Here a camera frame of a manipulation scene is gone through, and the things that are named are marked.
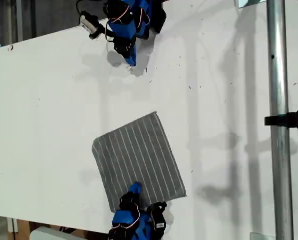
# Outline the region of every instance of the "gray towel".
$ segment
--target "gray towel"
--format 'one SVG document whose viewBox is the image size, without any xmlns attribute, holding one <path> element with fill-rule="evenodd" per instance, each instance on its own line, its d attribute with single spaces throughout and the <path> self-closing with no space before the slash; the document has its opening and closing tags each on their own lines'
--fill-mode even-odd
<svg viewBox="0 0 298 240">
<path fill-rule="evenodd" d="M 134 182 L 142 184 L 141 207 L 186 196 L 156 112 L 96 138 L 92 152 L 112 212 Z"/>
</svg>

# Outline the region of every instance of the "silver pipe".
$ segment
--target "silver pipe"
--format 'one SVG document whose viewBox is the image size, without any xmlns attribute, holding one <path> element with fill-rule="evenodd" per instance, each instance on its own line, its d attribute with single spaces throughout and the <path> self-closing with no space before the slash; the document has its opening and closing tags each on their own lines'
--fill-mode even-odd
<svg viewBox="0 0 298 240">
<path fill-rule="evenodd" d="M 271 115 L 289 111 L 285 0 L 267 0 Z M 293 240 L 290 132 L 271 127 L 273 188 L 277 240 Z"/>
</svg>

